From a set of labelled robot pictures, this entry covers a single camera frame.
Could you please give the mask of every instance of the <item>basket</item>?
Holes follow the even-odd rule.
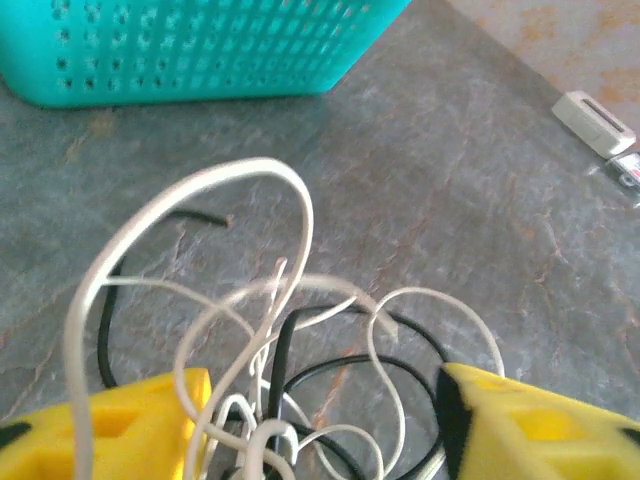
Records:
[[[0,72],[48,107],[331,89],[410,0],[5,0]]]

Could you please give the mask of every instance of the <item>white wire loop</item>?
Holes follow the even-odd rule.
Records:
[[[283,180],[296,192],[302,208],[301,240],[293,266],[289,273],[284,273],[286,260],[278,260],[271,277],[253,280],[248,284],[236,288],[220,299],[212,299],[175,282],[136,277],[110,277],[110,272],[118,264],[127,250],[161,218],[182,202],[204,191],[213,189],[236,180],[255,176],[272,176]],[[383,480],[397,464],[401,457],[405,439],[405,416],[402,401],[389,375],[382,368],[373,341],[373,329],[377,322],[385,329],[391,338],[397,339],[398,326],[384,310],[384,305],[391,299],[404,294],[422,294],[443,300],[460,309],[475,325],[486,339],[498,373],[504,376],[504,364],[495,339],[482,319],[463,302],[441,292],[421,287],[407,287],[391,292],[377,302],[361,289],[350,282],[324,274],[304,273],[304,268],[311,249],[313,233],[313,207],[309,192],[302,179],[287,165],[270,158],[253,158],[218,165],[197,172],[175,185],[169,187],[134,217],[132,217],[107,243],[102,252],[87,270],[84,279],[78,286],[71,301],[64,328],[64,369],[71,403],[74,438],[74,479],[91,480],[93,468],[93,429],[89,412],[87,379],[84,370],[83,331],[87,316],[99,289],[104,285],[139,285],[151,288],[162,288],[178,293],[200,305],[203,311],[189,326],[180,340],[174,359],[173,373],[177,396],[187,416],[194,422],[192,436],[186,451],[183,479],[196,478],[197,457],[204,436],[208,437],[205,449],[203,471],[199,478],[206,477],[209,466],[219,443],[238,452],[238,462],[243,464],[241,475],[244,480],[261,480],[263,462],[271,465],[282,476],[283,480],[295,480],[289,463],[296,463],[298,452],[311,444],[317,438],[334,432],[351,432],[362,437],[372,448],[376,460],[375,480]],[[293,427],[283,420],[265,420],[262,418],[261,394],[263,389],[269,389],[270,384],[262,378],[266,367],[269,346],[275,342],[280,332],[272,332],[276,318],[287,307],[296,289],[322,292],[325,294],[340,294],[345,300],[336,307],[311,317],[296,325],[295,330],[319,325],[333,320],[338,313],[352,304],[358,304],[369,313],[367,326],[367,350],[371,362],[393,399],[398,419],[397,439],[391,458],[385,463],[380,447],[376,440],[365,430],[353,425],[332,425],[304,438],[298,443],[298,436]],[[238,314],[234,308],[247,299],[267,295],[260,325],[257,330]],[[232,365],[215,380],[215,388],[201,411],[198,411],[189,397],[185,379],[185,365],[192,345],[201,337],[205,328],[217,319],[228,318],[236,322],[249,336],[246,346],[238,353]],[[232,382],[247,368],[252,379],[248,399],[244,394],[227,394]],[[311,427],[309,417],[294,401],[285,394],[284,401],[289,404],[306,426]],[[244,421],[242,436],[235,436],[223,428],[231,408],[239,409]],[[215,421],[211,422],[214,411],[217,410]],[[288,446],[291,457],[289,462],[274,452],[266,449],[270,437],[282,436]],[[314,444],[322,464],[328,473],[336,480],[347,480],[341,476],[327,459],[324,451]],[[430,480],[444,462],[444,451],[437,455],[425,466],[420,480]]]

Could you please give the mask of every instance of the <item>yellow plastic object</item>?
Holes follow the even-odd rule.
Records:
[[[206,369],[186,372],[197,408],[211,395]],[[193,423],[161,375],[93,395],[93,480],[182,479]],[[0,480],[71,480],[73,437],[69,405],[11,420],[0,427]]]
[[[640,424],[458,364],[438,378],[452,480],[638,480]]]

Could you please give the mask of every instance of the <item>teal plastic basket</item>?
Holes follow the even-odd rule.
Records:
[[[1,0],[0,72],[81,107],[326,92],[410,0]]]

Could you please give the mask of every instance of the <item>countertop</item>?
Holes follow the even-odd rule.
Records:
[[[640,418],[637,211],[611,180],[590,174],[601,160],[552,116],[557,98],[444,2],[410,6],[322,97],[49,111],[0,89],[2,417],[65,400],[60,337],[69,300],[127,218],[196,170],[272,156],[302,176],[315,203],[309,271],[343,276],[377,298],[404,285],[450,293],[485,319],[508,376]],[[296,251],[300,213],[276,181],[242,182],[191,205],[233,215],[233,228],[163,224],[136,245],[126,273],[219,296]],[[120,300],[116,376],[124,383],[168,371],[199,307],[144,288]],[[459,313],[418,296],[392,307],[423,323],[457,361],[492,368]],[[364,325],[336,319],[296,334],[290,375],[363,351]],[[92,391],[101,389],[96,332],[91,319]],[[377,338],[381,352],[433,378],[436,357],[418,338],[404,330],[397,344]],[[215,384],[245,342],[224,323],[192,364],[207,366]],[[391,375],[411,420],[400,472],[435,427],[427,397]],[[388,458],[393,410],[371,367],[325,375],[294,396],[316,412],[316,425],[370,429]]]

